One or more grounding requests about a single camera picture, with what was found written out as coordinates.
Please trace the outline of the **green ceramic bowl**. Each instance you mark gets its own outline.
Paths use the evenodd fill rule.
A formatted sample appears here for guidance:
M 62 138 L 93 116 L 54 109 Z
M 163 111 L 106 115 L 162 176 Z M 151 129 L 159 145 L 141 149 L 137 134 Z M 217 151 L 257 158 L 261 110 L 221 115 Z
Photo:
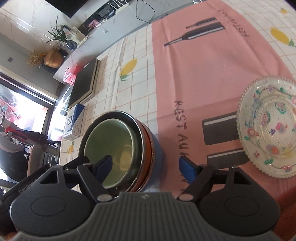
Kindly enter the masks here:
M 140 147 L 134 130 L 123 121 L 111 118 L 93 129 L 83 154 L 92 164 L 106 155 L 112 157 L 112 169 L 102 183 L 107 189 L 129 184 L 135 179 L 142 160 Z

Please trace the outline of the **blue steel bowl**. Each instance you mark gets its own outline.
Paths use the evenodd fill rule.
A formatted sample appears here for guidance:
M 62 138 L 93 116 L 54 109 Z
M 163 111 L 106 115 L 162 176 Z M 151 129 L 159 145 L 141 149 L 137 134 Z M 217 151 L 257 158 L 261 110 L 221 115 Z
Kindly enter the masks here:
M 137 188 L 136 192 L 146 192 L 150 188 L 160 189 L 160 173 L 163 163 L 163 150 L 159 144 L 156 136 L 151 132 L 151 130 L 142 124 L 147 135 L 149 136 L 149 141 L 152 148 L 151 163 L 149 166 L 149 171 L 147 172 L 143 183 Z

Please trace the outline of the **blue vase with plant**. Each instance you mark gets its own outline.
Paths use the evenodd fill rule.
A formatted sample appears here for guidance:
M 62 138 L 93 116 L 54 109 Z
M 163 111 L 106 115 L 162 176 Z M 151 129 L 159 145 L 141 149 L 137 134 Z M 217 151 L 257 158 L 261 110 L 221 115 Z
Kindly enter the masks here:
M 51 26 L 52 30 L 48 31 L 48 33 L 51 36 L 51 39 L 48 40 L 46 43 L 49 43 L 51 41 L 63 42 L 69 50 L 72 50 L 72 51 L 76 50 L 78 46 L 77 43 L 73 40 L 68 39 L 64 31 L 64 28 L 58 27 L 57 23 L 58 23 L 58 16 L 56 17 L 55 26 L 54 27 Z

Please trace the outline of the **black wall television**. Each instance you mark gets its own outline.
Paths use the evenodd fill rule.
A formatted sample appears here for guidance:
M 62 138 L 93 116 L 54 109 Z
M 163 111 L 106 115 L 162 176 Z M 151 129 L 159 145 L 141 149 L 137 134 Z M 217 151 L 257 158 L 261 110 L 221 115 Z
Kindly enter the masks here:
M 46 0 L 46 2 L 69 18 L 72 18 L 75 13 L 88 2 L 88 0 Z

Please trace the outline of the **white wifi router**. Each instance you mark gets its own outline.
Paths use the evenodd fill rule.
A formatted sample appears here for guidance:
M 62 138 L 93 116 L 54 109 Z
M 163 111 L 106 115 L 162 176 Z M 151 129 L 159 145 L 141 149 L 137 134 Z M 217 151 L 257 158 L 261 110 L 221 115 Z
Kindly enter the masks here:
M 108 2 L 108 5 L 115 9 L 115 14 L 119 14 L 124 9 L 128 8 L 130 3 L 126 0 L 111 0 Z

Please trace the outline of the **black book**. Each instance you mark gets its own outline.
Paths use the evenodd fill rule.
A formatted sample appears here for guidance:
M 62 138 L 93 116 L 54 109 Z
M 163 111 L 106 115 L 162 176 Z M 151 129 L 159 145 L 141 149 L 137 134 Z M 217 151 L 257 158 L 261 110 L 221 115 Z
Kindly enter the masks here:
M 77 74 L 68 108 L 72 108 L 78 103 L 85 104 L 94 96 L 100 62 L 100 60 L 94 58 Z

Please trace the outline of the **grey chair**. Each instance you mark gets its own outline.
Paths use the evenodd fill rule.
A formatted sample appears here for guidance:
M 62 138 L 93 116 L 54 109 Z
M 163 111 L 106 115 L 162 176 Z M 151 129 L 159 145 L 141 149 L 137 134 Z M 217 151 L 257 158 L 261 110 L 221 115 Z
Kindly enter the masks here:
M 13 181 L 20 182 L 46 164 L 47 156 L 57 158 L 60 141 L 52 141 L 47 135 L 27 131 L 2 119 L 1 122 L 1 170 Z

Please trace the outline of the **golden brown vase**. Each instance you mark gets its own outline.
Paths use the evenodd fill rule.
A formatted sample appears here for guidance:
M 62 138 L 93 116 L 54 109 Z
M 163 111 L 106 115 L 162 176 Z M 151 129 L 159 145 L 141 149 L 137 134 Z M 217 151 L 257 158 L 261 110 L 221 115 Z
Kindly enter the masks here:
M 44 64 L 51 68 L 59 68 L 64 61 L 62 54 L 55 48 L 48 51 L 44 56 Z

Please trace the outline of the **dried yellow flowers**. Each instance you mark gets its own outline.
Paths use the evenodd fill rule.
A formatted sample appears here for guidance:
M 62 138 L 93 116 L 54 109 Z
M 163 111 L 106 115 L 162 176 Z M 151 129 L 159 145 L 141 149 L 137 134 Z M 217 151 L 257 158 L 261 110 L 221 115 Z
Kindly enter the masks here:
M 27 64 L 32 67 L 41 65 L 45 56 L 46 54 L 40 53 L 39 51 L 34 49 L 34 51 L 29 54 Z

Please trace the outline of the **white photo frame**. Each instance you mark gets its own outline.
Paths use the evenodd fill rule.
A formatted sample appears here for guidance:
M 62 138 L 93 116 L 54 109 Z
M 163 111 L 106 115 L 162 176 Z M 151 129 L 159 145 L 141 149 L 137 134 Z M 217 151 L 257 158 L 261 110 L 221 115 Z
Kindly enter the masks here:
M 87 37 L 77 27 L 73 27 L 71 30 L 66 32 L 66 38 L 68 40 L 73 40 L 78 45 L 87 39 Z

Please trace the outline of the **orange steel bowl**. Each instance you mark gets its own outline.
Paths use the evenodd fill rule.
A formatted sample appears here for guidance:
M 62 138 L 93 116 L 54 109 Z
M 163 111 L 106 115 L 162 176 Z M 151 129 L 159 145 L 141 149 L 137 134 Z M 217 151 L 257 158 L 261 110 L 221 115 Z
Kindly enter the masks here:
M 130 114 L 125 113 L 124 111 L 109 111 L 100 117 L 98 117 L 93 123 L 88 127 L 85 134 L 83 135 L 80 147 L 79 147 L 79 156 L 84 156 L 84 147 L 86 144 L 86 140 L 89 137 L 90 133 L 93 129 L 100 123 L 105 120 L 115 118 L 123 121 L 126 123 L 132 130 L 134 130 L 137 140 L 140 142 L 140 153 L 141 153 L 141 163 L 139 167 L 139 171 L 135 177 L 135 179 L 130 182 L 129 184 L 123 184 L 115 188 L 107 188 L 107 190 L 116 195 L 118 192 L 121 191 L 131 191 L 136 192 L 137 188 L 143 183 L 147 171 L 149 170 L 150 161 L 152 157 L 152 148 L 149 141 L 149 137 L 142 126 L 141 122 L 133 118 Z

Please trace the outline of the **white blue product box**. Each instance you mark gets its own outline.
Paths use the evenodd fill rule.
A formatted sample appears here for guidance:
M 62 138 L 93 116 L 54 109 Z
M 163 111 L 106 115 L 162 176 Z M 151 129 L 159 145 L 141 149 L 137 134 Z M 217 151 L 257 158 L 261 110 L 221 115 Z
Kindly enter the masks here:
M 85 106 L 79 103 L 69 109 L 63 132 L 64 139 L 74 140 L 80 137 L 84 110 Z

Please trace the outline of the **pink storage box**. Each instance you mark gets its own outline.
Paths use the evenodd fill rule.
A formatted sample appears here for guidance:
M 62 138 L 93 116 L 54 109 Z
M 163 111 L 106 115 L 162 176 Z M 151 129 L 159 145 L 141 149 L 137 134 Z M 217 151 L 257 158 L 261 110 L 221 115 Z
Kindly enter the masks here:
M 73 65 L 71 68 L 66 68 L 63 81 L 69 85 L 74 85 L 77 74 L 81 69 L 82 67 L 77 64 Z

